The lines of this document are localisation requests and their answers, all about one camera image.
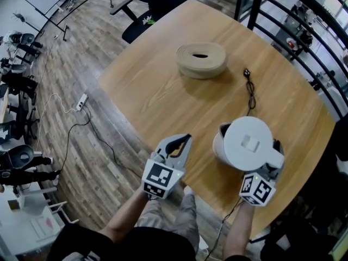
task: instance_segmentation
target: roll of tape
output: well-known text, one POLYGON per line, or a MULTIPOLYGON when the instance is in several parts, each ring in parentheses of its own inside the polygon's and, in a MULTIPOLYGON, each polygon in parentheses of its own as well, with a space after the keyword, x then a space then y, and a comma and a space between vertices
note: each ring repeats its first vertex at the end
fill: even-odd
POLYGON ((226 51, 216 43, 192 43, 177 50, 176 63, 184 75, 196 79, 208 79, 225 70, 226 51))

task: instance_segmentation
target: person's left arm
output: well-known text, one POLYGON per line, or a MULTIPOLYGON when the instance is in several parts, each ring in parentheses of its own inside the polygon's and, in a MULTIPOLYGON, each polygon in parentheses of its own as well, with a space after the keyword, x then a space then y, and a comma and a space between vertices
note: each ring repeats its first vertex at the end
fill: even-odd
POLYGON ((148 196, 138 188, 99 233, 118 243, 133 229, 143 211, 148 196))

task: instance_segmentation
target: black shirt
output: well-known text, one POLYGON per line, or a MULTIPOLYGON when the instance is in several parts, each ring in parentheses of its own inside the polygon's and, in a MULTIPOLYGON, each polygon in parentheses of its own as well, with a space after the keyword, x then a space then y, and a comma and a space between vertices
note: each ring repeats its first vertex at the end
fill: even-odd
MULTIPOLYGON (((103 234, 75 224, 66 225, 58 235, 47 261, 62 261, 73 252, 87 256, 93 252, 103 260, 194 261, 195 250, 184 237, 151 227, 135 227, 118 244, 103 234)), ((233 256, 228 261, 249 261, 233 256)))

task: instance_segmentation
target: whiteboard stand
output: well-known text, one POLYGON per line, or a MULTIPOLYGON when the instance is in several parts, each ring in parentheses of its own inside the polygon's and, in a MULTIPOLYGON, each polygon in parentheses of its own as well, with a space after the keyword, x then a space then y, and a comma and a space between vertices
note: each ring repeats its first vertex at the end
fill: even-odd
MULTIPOLYGON (((34 7, 34 9, 40 14, 42 15, 45 19, 47 19, 48 22, 52 23, 53 25, 55 25, 59 30, 61 30, 64 35, 63 35, 63 41, 66 41, 65 39, 65 35, 67 30, 69 29, 68 25, 65 25, 65 28, 63 29, 62 27, 60 27, 59 25, 62 23, 62 21, 64 19, 66 19, 68 16, 70 16, 75 10, 77 10, 79 7, 81 7, 84 3, 86 3, 88 0, 83 1, 79 6, 77 6, 75 9, 73 9, 72 11, 70 11, 61 21, 59 21, 58 23, 55 23, 54 21, 51 20, 51 17, 47 17, 46 14, 44 14, 40 9, 38 9, 38 7, 35 6, 35 1, 39 1, 39 0, 33 0, 32 3, 29 0, 25 0, 27 1, 30 5, 32 5, 34 7)), ((48 13, 60 0, 57 0, 57 2, 55 2, 47 11, 46 13, 48 13)), ((113 8, 113 0, 110 0, 110 7, 113 8)))

